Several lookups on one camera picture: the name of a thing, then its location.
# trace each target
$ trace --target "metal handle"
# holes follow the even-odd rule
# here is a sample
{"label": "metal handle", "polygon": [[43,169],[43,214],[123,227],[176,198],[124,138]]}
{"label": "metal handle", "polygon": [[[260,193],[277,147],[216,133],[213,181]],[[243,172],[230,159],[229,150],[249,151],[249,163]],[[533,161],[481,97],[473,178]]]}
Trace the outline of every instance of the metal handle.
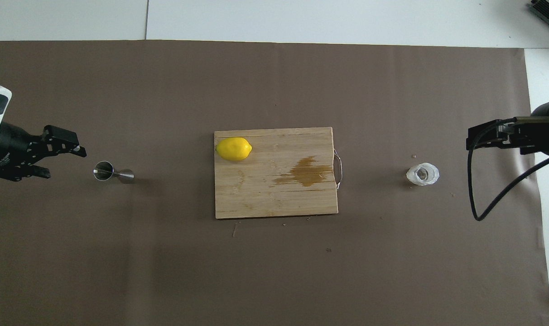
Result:
{"label": "metal handle", "polygon": [[339,190],[339,186],[341,185],[341,180],[343,180],[343,163],[341,162],[341,157],[339,157],[339,154],[337,154],[336,149],[333,149],[333,160],[334,159],[337,159],[337,162],[339,162],[339,181],[335,179],[335,183],[337,184],[337,190]]}

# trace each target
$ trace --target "brown mat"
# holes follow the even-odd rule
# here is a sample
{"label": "brown mat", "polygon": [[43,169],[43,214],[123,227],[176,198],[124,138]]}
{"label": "brown mat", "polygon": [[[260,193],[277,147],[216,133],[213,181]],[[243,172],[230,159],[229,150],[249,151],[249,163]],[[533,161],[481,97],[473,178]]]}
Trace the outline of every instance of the brown mat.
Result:
{"label": "brown mat", "polygon": [[[5,121],[88,150],[0,179],[2,325],[549,324],[534,177],[480,223],[467,199],[467,128],[530,113],[521,49],[0,42],[0,84]],[[338,215],[214,219],[215,130],[314,126]],[[532,159],[478,150],[480,211]],[[441,178],[410,187],[422,162]]]}

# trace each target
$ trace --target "wood grain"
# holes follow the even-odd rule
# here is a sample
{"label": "wood grain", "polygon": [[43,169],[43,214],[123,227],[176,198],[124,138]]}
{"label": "wood grain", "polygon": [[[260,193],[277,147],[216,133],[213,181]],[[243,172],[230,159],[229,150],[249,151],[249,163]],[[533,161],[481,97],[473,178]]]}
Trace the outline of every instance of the wood grain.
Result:
{"label": "wood grain", "polygon": [[331,127],[217,131],[214,146],[228,137],[252,152],[238,162],[214,154],[217,219],[338,213]]}

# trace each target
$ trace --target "water stain on wood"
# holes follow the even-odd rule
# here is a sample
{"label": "water stain on wood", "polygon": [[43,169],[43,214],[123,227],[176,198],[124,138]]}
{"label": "water stain on wood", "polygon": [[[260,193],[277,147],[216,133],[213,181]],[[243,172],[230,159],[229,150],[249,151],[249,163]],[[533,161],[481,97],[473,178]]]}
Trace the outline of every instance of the water stain on wood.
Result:
{"label": "water stain on wood", "polygon": [[324,182],[326,174],[333,173],[332,165],[313,165],[314,156],[301,159],[290,173],[281,175],[274,180],[276,184],[301,183],[303,187],[310,187],[317,182]]}

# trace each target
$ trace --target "metal jigger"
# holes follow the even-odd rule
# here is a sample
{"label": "metal jigger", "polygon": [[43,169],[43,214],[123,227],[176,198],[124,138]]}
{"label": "metal jigger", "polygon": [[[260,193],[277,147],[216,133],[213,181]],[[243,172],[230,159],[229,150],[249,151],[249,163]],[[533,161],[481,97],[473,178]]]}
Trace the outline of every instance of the metal jigger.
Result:
{"label": "metal jigger", "polygon": [[109,180],[115,176],[121,183],[134,183],[134,173],[131,170],[116,171],[108,161],[101,161],[95,165],[94,176],[99,181]]}

